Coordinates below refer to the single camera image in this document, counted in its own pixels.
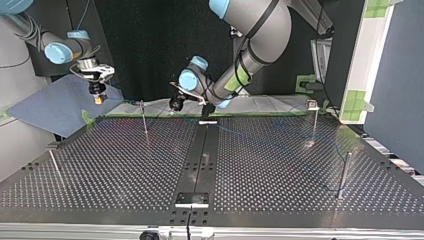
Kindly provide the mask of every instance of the gray panel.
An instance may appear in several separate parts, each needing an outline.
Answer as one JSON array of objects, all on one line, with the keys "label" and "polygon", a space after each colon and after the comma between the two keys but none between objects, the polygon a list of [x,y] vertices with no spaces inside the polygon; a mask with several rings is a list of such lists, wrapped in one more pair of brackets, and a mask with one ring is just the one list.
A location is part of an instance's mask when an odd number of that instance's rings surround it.
[{"label": "gray panel", "polygon": [[352,65],[365,0],[340,0],[325,85],[335,106],[341,106]]},{"label": "gray panel", "polygon": [[397,4],[384,47],[365,130],[424,173],[424,1]]}]

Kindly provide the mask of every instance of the gray robot arm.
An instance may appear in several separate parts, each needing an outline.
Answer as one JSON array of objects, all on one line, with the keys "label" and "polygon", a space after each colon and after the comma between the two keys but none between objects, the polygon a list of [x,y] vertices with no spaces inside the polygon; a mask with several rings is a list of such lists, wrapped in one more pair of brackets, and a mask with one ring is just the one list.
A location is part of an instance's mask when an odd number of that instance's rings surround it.
[{"label": "gray robot arm", "polygon": [[235,63],[216,82],[205,76],[207,61],[195,56],[181,73],[177,87],[184,94],[224,108],[238,89],[250,83],[252,75],[283,54],[290,39],[291,16],[283,0],[210,0],[209,6],[243,33],[247,49],[239,51]]},{"label": "gray robot arm", "polygon": [[74,60],[70,68],[78,77],[89,81],[89,92],[96,104],[102,104],[107,98],[106,85],[115,73],[115,69],[100,64],[93,49],[90,37],[84,30],[68,32],[68,38],[62,39],[42,29],[35,20],[25,13],[33,0],[0,0],[0,21],[15,33],[17,37],[44,51],[46,57],[54,64],[66,64]]}]

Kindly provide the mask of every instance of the metal plate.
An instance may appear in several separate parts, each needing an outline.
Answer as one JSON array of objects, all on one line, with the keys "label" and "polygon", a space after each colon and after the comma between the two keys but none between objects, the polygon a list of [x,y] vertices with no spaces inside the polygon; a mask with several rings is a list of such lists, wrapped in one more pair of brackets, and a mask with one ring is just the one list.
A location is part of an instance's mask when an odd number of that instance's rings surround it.
[{"label": "metal plate", "polygon": [[[424,190],[331,116],[105,119],[0,183],[0,222],[423,230]],[[353,154],[345,198],[335,198]],[[208,209],[176,209],[180,192]]]},{"label": "metal plate", "polygon": [[101,121],[55,152],[60,172],[49,160],[2,191],[2,212],[12,221],[20,211],[38,211],[43,217],[34,218],[37,222],[66,223],[69,214],[60,215],[76,212],[75,221],[81,223],[119,214],[113,222],[168,224],[197,127],[184,119],[150,119],[147,125],[145,134],[142,119]]},{"label": "metal plate", "polygon": [[[424,220],[424,194],[415,181],[332,117],[320,117],[315,130],[313,121],[221,119],[208,223],[424,229],[416,221]],[[337,200],[347,152],[353,159],[345,199]]]}]

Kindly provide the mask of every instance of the rectangular bracket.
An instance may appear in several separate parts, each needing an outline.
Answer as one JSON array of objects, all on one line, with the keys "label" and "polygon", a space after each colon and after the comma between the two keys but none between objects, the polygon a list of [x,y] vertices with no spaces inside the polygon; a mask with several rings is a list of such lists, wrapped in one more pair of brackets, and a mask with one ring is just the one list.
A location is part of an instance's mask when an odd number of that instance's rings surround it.
[{"label": "rectangular bracket", "polygon": [[209,193],[178,193],[176,208],[209,208]]}]

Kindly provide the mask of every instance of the black curtain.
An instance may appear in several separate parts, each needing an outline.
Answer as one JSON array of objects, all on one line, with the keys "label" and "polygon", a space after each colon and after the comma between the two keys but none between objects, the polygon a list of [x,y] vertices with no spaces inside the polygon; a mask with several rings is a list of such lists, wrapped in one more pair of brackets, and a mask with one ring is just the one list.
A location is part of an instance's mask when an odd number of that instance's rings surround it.
[{"label": "black curtain", "polygon": [[96,6],[124,97],[171,97],[194,55],[209,61],[217,79],[232,62],[230,27],[208,0],[97,0]]}]

